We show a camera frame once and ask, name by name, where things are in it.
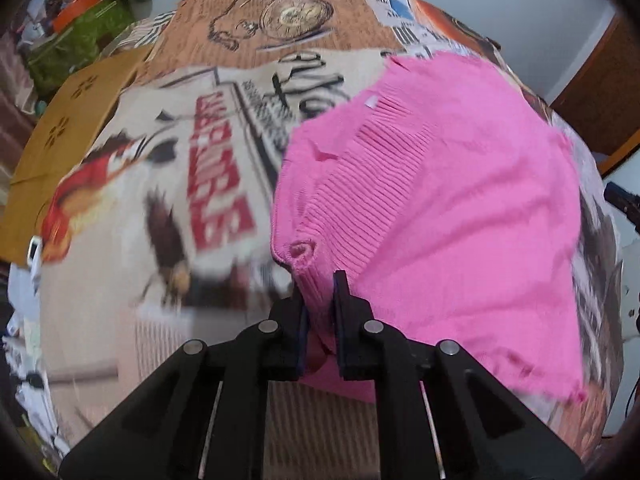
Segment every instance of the pocket watch illustration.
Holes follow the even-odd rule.
[[[324,0],[266,0],[266,6],[260,8],[260,17],[253,19],[252,11],[258,10],[256,1],[265,0],[233,0],[223,14],[211,20],[209,39],[236,51],[242,40],[261,32],[271,41],[257,50],[276,50],[320,38],[333,30],[323,27],[334,15],[334,8]],[[253,5],[242,12],[240,9],[247,4]],[[241,19],[238,14],[234,16],[236,12],[242,14]]]
[[[324,0],[273,0],[262,12],[260,29],[274,40],[294,40],[318,30],[333,13]]]

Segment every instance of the brown cardboard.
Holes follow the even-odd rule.
[[[60,179],[91,147],[120,91],[148,56],[150,46],[96,62],[71,75],[35,127],[11,180],[0,224],[0,258],[24,265],[29,241]]]

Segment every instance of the green bag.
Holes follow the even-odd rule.
[[[38,94],[53,97],[73,72],[98,59],[102,49],[133,23],[125,0],[101,0],[27,57]]]

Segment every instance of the cable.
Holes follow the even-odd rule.
[[[634,395],[636,393],[636,390],[638,389],[638,385],[640,384],[640,377],[638,377],[638,380],[636,381],[636,385],[634,386],[634,389],[631,390],[631,394],[629,395],[629,398],[626,402],[626,408],[625,408],[625,418],[628,417],[629,415],[629,405],[631,404],[631,399],[634,398]]]

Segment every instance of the wooden cabinet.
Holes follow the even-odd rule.
[[[551,107],[592,152],[614,154],[640,129],[640,34],[615,17]]]

